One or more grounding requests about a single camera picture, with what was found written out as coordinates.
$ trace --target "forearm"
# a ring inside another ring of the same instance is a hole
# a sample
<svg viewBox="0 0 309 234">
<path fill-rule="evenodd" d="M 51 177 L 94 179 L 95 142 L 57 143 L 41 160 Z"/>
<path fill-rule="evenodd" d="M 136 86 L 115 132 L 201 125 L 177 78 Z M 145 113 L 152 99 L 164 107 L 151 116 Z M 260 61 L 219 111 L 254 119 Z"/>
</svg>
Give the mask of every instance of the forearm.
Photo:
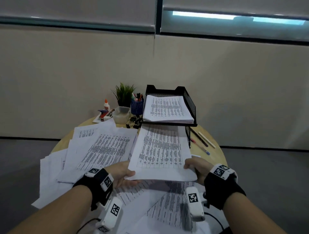
<svg viewBox="0 0 309 234">
<path fill-rule="evenodd" d="M 91 201 L 91 191 L 86 186 L 76 186 L 8 234 L 75 234 L 90 210 Z"/>
<path fill-rule="evenodd" d="M 226 200 L 223 212 L 234 234 L 286 234 L 241 193 Z"/>
</svg>

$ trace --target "black plant pot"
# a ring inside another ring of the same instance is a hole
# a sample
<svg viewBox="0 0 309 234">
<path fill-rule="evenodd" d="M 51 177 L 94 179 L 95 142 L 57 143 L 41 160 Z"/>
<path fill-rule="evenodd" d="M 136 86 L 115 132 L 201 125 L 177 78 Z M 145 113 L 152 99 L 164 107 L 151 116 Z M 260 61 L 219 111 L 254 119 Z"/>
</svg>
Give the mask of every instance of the black plant pot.
<svg viewBox="0 0 309 234">
<path fill-rule="evenodd" d="M 131 100 L 128 100 L 128 101 L 125 101 L 125 102 L 120 102 L 120 101 L 118 101 L 118 105 L 120 106 L 120 107 L 131 107 Z"/>
</svg>

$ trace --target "blue mesh cup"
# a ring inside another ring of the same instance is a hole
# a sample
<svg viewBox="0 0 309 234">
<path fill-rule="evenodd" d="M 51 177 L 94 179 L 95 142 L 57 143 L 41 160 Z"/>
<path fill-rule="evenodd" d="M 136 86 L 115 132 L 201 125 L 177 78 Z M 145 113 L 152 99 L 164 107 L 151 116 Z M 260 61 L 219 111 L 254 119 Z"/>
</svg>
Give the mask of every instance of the blue mesh cup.
<svg viewBox="0 0 309 234">
<path fill-rule="evenodd" d="M 144 100 L 136 102 L 133 99 L 131 100 L 131 113 L 133 115 L 142 115 L 144 107 Z"/>
</svg>

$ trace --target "baseboard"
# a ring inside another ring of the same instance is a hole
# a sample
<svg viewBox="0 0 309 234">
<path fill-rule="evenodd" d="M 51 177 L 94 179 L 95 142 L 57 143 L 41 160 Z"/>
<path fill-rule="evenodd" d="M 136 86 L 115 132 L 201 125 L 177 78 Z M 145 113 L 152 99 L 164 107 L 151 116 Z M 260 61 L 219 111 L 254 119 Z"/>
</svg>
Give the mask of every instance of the baseboard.
<svg viewBox="0 0 309 234">
<path fill-rule="evenodd" d="M 60 141 L 61 140 L 61 139 L 53 139 L 53 138 L 11 137 L 11 136 L 0 136 L 0 139 L 8 139 L 8 140 L 50 140 L 50 141 Z"/>
<path fill-rule="evenodd" d="M 261 147 L 240 147 L 240 146 L 220 146 L 222 149 L 258 149 L 258 150 L 276 150 L 276 151 L 291 151 L 291 152 L 305 152 L 309 153 L 306 149 L 279 149 L 279 148 L 261 148 Z"/>
</svg>

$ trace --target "wrist strap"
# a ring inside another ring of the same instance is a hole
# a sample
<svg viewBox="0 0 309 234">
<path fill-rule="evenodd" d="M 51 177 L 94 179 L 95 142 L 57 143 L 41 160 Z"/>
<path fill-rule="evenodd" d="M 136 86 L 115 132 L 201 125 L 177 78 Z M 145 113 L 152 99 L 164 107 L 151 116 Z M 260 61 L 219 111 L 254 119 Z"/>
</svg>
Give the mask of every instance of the wrist strap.
<svg viewBox="0 0 309 234">
<path fill-rule="evenodd" d="M 228 199 L 235 192 L 245 192 L 237 184 L 237 174 L 231 168 L 222 164 L 215 165 L 204 180 L 205 185 L 205 199 L 207 202 L 219 210 Z"/>
<path fill-rule="evenodd" d="M 96 205 L 98 202 L 106 205 L 113 191 L 113 181 L 112 175 L 108 174 L 104 168 L 91 168 L 73 187 L 84 185 L 90 189 L 92 193 L 91 211 L 93 211 L 98 208 Z"/>
</svg>

